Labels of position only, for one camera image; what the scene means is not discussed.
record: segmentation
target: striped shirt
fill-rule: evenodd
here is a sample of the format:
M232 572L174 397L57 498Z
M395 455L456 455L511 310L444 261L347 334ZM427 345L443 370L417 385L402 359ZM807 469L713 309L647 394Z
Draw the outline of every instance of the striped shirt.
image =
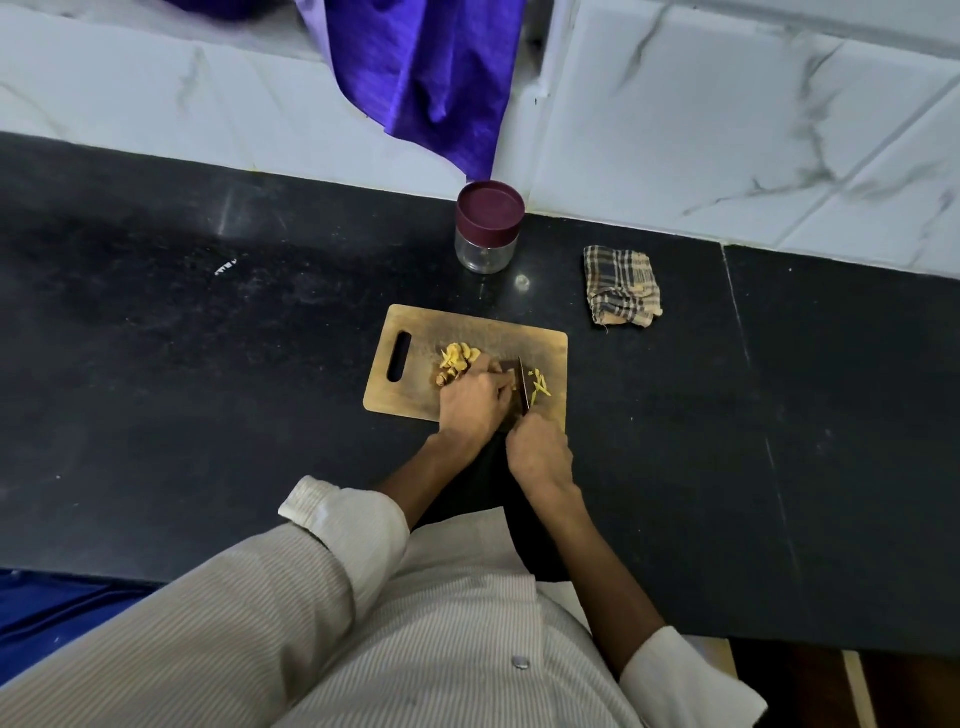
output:
M411 535L388 497L306 477L280 515L0 689L3 724L686 728L766 708L671 627L617 684L502 509Z

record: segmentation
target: person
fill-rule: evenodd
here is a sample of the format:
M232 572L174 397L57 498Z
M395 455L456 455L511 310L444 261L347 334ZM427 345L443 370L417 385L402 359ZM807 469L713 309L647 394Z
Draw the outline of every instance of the person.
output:
M502 509L411 535L503 422L513 375L498 370L484 355L446 386L439 431L376 491L305 477L279 509L289 523L12 680L3 724L753 725L762 698L666 626L537 412L506 457L572 587L536 582Z

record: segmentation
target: cutting board handle hole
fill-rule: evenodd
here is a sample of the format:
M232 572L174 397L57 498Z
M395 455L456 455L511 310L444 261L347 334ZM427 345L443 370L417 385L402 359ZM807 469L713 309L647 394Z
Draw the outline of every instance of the cutting board handle hole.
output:
M413 338L406 331L396 335L394 352L390 356L390 366L387 367L387 379L390 381L397 382L403 378L403 368L407 365L407 354L410 353L410 342Z

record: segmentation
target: person's right hand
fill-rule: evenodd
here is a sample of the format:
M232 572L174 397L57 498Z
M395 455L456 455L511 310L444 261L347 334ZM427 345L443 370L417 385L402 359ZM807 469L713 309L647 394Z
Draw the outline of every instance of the person's right hand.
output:
M573 453L555 422L538 412L527 413L507 436L507 461L542 521L584 509L573 483Z

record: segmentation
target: hand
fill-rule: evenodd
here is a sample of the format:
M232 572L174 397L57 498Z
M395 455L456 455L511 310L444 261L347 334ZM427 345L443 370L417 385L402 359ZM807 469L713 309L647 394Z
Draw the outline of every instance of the hand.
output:
M490 441L510 409L513 373L503 374L488 354L440 390L440 434L463 449L468 462Z
M563 515L585 515L573 483L573 453L555 422L529 412L507 436L507 461L523 494L544 525Z

